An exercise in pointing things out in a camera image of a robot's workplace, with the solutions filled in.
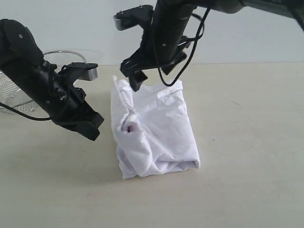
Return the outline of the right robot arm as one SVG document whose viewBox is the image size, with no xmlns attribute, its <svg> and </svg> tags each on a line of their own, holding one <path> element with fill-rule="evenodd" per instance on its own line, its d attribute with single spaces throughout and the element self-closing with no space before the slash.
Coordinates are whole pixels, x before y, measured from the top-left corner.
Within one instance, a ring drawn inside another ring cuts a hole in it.
<svg viewBox="0 0 304 228">
<path fill-rule="evenodd" d="M 120 65 L 133 91 L 157 69 L 165 86 L 173 86 L 190 64 L 202 38 L 209 14 L 236 14 L 244 8 L 291 18 L 304 27 L 302 0 L 159 0 L 114 15 L 119 31 L 142 28 L 139 48 Z"/>
</svg>

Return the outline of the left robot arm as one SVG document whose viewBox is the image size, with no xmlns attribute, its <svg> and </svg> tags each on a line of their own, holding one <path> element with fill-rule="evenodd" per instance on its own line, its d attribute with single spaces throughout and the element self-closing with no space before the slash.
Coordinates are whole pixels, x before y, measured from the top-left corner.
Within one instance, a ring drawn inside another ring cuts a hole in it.
<svg viewBox="0 0 304 228">
<path fill-rule="evenodd" d="M 0 21 L 0 70 L 47 114 L 46 120 L 94 141 L 104 118 L 85 101 L 78 79 L 92 81 L 95 63 L 73 62 L 56 72 L 30 30 L 13 19 Z"/>
</svg>

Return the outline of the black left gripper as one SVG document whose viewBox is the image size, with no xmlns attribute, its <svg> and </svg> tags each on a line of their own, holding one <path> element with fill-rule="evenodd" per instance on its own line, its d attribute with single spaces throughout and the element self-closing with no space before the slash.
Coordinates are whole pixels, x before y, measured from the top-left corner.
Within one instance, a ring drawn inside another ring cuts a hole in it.
<svg viewBox="0 0 304 228">
<path fill-rule="evenodd" d="M 53 123 L 95 141 L 104 118 L 87 102 L 82 88 L 55 72 L 54 64 L 33 67 L 33 100 Z"/>
</svg>

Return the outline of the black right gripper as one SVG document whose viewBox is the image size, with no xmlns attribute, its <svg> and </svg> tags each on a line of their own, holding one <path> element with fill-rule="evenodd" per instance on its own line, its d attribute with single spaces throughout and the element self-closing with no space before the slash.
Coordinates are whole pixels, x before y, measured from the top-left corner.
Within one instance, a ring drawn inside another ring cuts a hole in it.
<svg viewBox="0 0 304 228">
<path fill-rule="evenodd" d="M 129 84 L 137 92 L 148 79 L 143 70 L 160 67 L 170 73 L 180 62 L 183 51 L 179 47 L 187 21 L 153 21 L 144 44 L 132 57 L 125 59 L 120 71 L 129 78 Z"/>
</svg>

